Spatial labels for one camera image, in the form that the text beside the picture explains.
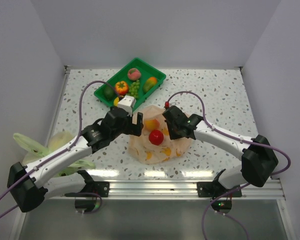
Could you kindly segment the yellow lemon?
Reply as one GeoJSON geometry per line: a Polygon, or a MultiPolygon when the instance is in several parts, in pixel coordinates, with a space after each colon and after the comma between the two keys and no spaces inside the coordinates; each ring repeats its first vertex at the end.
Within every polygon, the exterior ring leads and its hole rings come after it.
{"type": "Polygon", "coordinates": [[[120,101],[120,100],[119,100],[119,98],[118,98],[118,97],[117,97],[117,98],[115,98],[115,99],[114,99],[114,101],[113,101],[113,105],[114,105],[114,106],[117,106],[117,105],[118,105],[118,103],[119,103],[119,101],[120,101]]]}

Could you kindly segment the red fruit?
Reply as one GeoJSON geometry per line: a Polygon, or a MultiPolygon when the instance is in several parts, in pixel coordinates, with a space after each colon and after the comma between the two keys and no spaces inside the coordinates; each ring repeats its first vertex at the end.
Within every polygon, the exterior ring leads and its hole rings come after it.
{"type": "Polygon", "coordinates": [[[129,92],[129,85],[126,81],[118,81],[114,88],[120,96],[124,96],[129,92]]]}

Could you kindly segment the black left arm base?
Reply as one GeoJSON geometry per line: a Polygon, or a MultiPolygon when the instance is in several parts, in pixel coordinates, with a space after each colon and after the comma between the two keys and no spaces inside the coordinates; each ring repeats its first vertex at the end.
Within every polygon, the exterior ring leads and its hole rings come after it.
{"type": "Polygon", "coordinates": [[[93,177],[86,170],[79,170],[78,175],[84,181],[83,188],[80,191],[68,192],[65,197],[101,197],[109,196],[110,183],[108,181],[94,180],[93,177]]]}

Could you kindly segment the green grape bunch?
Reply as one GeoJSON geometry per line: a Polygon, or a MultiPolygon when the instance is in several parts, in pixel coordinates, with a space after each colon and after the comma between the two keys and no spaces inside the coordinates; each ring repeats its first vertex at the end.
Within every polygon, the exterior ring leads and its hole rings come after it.
{"type": "Polygon", "coordinates": [[[133,81],[132,84],[129,86],[128,95],[134,97],[135,99],[139,98],[139,88],[140,88],[140,81],[136,80],[133,81]]]}

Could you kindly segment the green lime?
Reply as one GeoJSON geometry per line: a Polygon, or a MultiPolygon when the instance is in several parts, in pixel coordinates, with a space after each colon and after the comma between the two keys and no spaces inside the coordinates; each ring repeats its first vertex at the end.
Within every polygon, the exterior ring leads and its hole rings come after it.
{"type": "Polygon", "coordinates": [[[103,95],[108,101],[110,101],[116,96],[116,93],[112,87],[105,86],[103,89],[103,95]]]}

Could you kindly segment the red apple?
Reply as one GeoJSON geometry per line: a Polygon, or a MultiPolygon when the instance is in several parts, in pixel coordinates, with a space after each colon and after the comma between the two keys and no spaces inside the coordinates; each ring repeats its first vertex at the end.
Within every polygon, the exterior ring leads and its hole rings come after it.
{"type": "Polygon", "coordinates": [[[149,134],[148,140],[151,144],[159,146],[164,141],[164,134],[160,130],[155,129],[149,134]]]}

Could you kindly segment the pink green peach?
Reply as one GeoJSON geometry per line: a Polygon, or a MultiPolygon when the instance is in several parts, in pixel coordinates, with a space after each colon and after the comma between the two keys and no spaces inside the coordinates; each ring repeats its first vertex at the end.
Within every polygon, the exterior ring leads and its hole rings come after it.
{"type": "Polygon", "coordinates": [[[142,76],[141,72],[137,68],[131,68],[127,72],[127,77],[131,81],[137,81],[142,76]]]}

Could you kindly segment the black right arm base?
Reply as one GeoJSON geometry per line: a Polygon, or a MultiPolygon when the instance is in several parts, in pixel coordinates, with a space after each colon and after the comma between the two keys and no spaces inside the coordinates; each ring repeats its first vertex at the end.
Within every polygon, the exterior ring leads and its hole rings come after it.
{"type": "Polygon", "coordinates": [[[199,181],[196,183],[196,190],[199,198],[215,199],[224,193],[240,187],[240,185],[236,185],[233,188],[226,189],[219,183],[219,178],[225,170],[226,169],[221,170],[213,181],[199,181]]]}

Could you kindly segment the green orange mango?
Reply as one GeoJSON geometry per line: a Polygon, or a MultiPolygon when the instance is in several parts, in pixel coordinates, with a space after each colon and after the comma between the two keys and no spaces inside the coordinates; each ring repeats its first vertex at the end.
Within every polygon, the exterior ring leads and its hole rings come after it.
{"type": "Polygon", "coordinates": [[[143,84],[142,90],[144,93],[147,93],[151,88],[157,84],[158,80],[154,76],[148,78],[143,84]]]}

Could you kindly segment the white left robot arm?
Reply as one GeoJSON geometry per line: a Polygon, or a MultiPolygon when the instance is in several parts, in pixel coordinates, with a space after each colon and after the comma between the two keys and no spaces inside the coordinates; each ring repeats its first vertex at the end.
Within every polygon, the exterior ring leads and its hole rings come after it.
{"type": "Polygon", "coordinates": [[[142,129],[141,112],[133,118],[124,109],[113,106],[104,118],[86,126],[60,149],[26,166],[19,162],[12,165],[7,182],[8,190],[23,213],[60,195],[101,198],[103,194],[97,188],[98,182],[86,170],[62,177],[57,177],[57,173],[109,146],[121,134],[139,137],[142,129]]]}

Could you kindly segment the yellow orange peach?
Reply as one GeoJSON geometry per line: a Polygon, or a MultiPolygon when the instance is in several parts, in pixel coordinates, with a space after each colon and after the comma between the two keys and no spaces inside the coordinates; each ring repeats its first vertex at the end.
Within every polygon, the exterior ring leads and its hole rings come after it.
{"type": "Polygon", "coordinates": [[[148,132],[152,132],[160,127],[160,123],[157,119],[149,119],[144,121],[144,126],[148,132]]]}

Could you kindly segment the orange translucent plastic bag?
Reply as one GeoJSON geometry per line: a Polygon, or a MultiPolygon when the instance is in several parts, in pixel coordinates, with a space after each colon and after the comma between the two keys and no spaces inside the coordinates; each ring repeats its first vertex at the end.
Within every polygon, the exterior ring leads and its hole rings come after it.
{"type": "Polygon", "coordinates": [[[188,151],[192,140],[190,138],[180,138],[171,140],[168,127],[163,116],[164,109],[155,105],[150,105],[140,111],[143,114],[143,129],[141,136],[131,135],[129,137],[128,152],[139,162],[147,165],[158,164],[175,157],[181,157],[188,151]],[[157,119],[160,130],[164,135],[163,143],[153,145],[149,141],[149,134],[145,128],[146,120],[157,119]]]}

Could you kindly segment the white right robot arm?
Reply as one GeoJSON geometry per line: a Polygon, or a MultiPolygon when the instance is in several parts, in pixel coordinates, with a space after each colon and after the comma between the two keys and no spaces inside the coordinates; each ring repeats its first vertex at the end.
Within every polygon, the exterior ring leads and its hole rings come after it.
{"type": "Polygon", "coordinates": [[[240,160],[238,166],[220,171],[212,181],[212,189],[217,196],[225,196],[232,188],[242,184],[263,187],[278,165],[272,146],[262,135],[250,138],[219,130],[200,115],[188,117],[177,106],[167,108],[162,115],[170,139],[187,138],[206,142],[240,160]]]}

